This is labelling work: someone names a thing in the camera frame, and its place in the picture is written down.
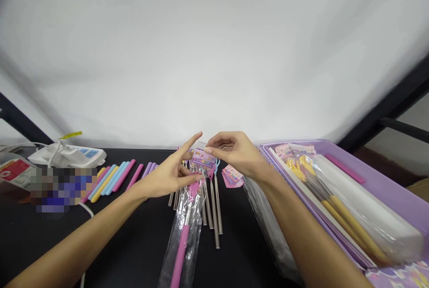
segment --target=yellow sticky note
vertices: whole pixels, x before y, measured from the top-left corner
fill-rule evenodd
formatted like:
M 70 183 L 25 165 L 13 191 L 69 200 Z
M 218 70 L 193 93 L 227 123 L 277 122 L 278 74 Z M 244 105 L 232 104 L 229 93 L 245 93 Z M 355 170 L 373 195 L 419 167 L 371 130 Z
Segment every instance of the yellow sticky note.
M 67 134 L 67 135 L 65 135 L 65 136 L 61 137 L 60 139 L 68 139 L 68 138 L 72 138 L 72 137 L 74 137 L 74 136 L 79 136 L 79 135 L 81 135 L 81 134 L 82 134 L 82 132 L 81 132 L 81 131 L 77 131 L 77 132 L 75 132 L 75 133 Z

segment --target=hand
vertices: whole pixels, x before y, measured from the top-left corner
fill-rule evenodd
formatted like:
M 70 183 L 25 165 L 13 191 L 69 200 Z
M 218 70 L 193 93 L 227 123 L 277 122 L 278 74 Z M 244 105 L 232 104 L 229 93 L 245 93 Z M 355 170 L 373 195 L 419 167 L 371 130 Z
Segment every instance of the hand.
M 138 193 L 139 197 L 160 197 L 202 179 L 202 175 L 190 175 L 190 171 L 182 165 L 183 160 L 192 159 L 193 153 L 188 151 L 201 135 L 202 131 L 192 136 L 152 173 L 135 183 L 131 189 Z
M 223 131 L 211 138 L 204 151 L 226 161 L 237 171 L 261 181 L 272 168 L 242 131 Z

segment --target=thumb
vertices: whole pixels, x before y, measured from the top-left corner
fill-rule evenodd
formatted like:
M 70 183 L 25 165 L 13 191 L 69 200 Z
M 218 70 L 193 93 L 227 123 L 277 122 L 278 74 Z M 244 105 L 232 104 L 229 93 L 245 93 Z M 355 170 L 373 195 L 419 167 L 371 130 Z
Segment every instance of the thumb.
M 200 175 L 200 174 L 192 174 L 192 175 L 188 175 L 188 176 L 184 176 L 181 178 L 178 178 L 177 184 L 178 184 L 178 188 L 181 189 L 182 187 L 185 187 L 189 184 L 198 182 L 199 180 L 201 180 L 204 176 Z
M 206 147 L 204 148 L 204 151 L 207 154 L 213 155 L 214 157 L 222 160 L 222 161 L 228 161 L 229 152 L 223 151 L 216 147 Z

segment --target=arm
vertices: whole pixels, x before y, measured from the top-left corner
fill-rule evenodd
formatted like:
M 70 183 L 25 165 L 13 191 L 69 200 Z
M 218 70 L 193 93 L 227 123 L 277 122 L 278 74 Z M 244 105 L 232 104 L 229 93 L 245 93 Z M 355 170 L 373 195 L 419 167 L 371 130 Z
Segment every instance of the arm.
M 205 151 L 259 184 L 307 287 L 372 287 L 243 132 L 219 133 Z
M 46 252 L 6 288 L 73 287 L 142 202 L 150 197 L 167 195 L 201 179 L 200 175 L 189 175 L 189 171 L 180 164 L 182 160 L 192 157 L 188 150 L 201 135 L 194 135 L 150 175 L 135 183 L 129 191 Z

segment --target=purple box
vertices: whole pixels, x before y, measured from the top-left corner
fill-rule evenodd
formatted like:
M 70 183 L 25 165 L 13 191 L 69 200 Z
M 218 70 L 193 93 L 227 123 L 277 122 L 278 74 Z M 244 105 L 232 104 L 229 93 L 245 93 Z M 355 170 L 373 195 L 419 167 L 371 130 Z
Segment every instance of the purple box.
M 420 263 L 413 264 L 414 266 L 408 265 L 402 267 L 403 269 L 401 270 L 402 272 L 400 274 L 397 273 L 399 271 L 398 268 L 368 269 L 369 267 L 367 264 L 362 261 L 358 262 L 356 254 L 345 247 L 343 242 L 337 238 L 337 236 L 334 234 L 335 229 L 332 229 L 328 226 L 326 220 L 324 220 L 324 218 L 317 213 L 317 208 L 310 200 L 306 198 L 299 187 L 296 186 L 294 181 L 292 181 L 290 176 L 279 164 L 277 159 L 269 151 L 269 148 L 274 150 L 275 147 L 281 144 L 291 142 L 300 145 L 313 145 L 318 154 L 331 155 L 333 158 L 339 161 L 343 167 L 347 167 L 350 171 L 363 178 L 365 182 L 361 184 L 362 187 L 367 189 L 372 195 L 386 204 L 423 235 L 424 248 L 422 261 Z M 261 144 L 259 146 L 259 150 L 262 155 L 265 156 L 265 158 L 273 165 L 273 167 L 286 179 L 286 181 L 289 183 L 298 197 L 303 201 L 313 216 L 319 221 L 322 227 L 342 248 L 348 257 L 356 264 L 356 266 L 359 267 L 362 272 L 366 273 L 368 279 L 370 279 L 374 285 L 376 285 L 376 281 L 378 280 L 376 287 L 391 287 L 391 285 L 385 286 L 384 284 L 380 283 L 382 281 L 380 281 L 380 279 L 383 278 L 383 275 L 386 275 L 389 278 L 396 276 L 397 279 L 399 279 L 399 282 L 401 282 L 404 280 L 404 278 L 407 277 L 405 273 L 407 273 L 407 271 L 410 272 L 410 269 L 415 272 L 416 267 L 419 269 L 422 267 L 427 267 L 426 262 L 429 260 L 429 204 L 427 202 L 420 199 L 372 167 L 368 166 L 364 162 L 360 161 L 350 153 L 339 148 L 329 140 L 285 140 L 283 142 Z

